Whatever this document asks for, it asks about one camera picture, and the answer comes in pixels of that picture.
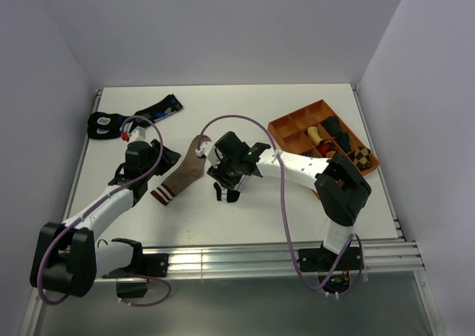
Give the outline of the brown sock red stripes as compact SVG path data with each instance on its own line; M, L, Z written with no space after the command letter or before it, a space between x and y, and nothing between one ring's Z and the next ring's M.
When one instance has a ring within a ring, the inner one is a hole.
M181 164L150 195L162 205L168 205L177 195L203 176L205 159L196 154L198 142L209 142L210 138L196 136Z

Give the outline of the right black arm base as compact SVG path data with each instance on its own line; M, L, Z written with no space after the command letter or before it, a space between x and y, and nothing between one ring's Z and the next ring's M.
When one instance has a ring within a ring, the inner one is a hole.
M300 248L298 249L298 265L303 273L323 272L327 273L337 255L323 248ZM335 297L340 297L348 292L363 273L364 261L361 249L348 246L343 253L335 271L323 287L323 291Z

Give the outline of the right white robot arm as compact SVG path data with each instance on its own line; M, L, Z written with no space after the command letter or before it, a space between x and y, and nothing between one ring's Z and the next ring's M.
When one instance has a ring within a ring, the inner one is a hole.
M216 142L202 141L196 150L210 163L207 174L215 180L217 197L240 193L250 177L280 178L314 191L330 219L323 241L322 263L337 269L347 259L345 244L372 189L359 170L343 154L331 158L291 154L258 142L248 146L231 131Z

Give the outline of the white black striped sock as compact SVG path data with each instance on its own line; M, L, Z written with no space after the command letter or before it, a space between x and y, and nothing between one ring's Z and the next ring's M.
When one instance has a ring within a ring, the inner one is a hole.
M218 202L234 203L239 200L240 193L252 176L242 176L239 183L234 188L225 188L219 182L214 182L213 188Z

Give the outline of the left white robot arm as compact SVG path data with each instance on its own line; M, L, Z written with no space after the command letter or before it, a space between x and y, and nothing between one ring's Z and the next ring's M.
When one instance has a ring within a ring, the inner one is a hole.
M62 223L42 226L30 272L31 286L83 297L97 278L141 273L145 258L140 242L115 238L101 248L96 242L112 222L142 199L148 181L168 172L180 157L155 139L128 144L124 162L93 203Z

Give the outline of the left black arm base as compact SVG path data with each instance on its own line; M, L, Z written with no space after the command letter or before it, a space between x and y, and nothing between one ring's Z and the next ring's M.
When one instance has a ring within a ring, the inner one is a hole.
M112 273L113 276L144 276L144 281L137 283L117 282L116 293L117 297L122 300L139 299L145 297L148 287L155 278L163 278L168 273L169 254L166 253L152 253L145 254L142 243L125 239L114 238L112 243L126 244L133 249L131 264L129 266L120 268Z

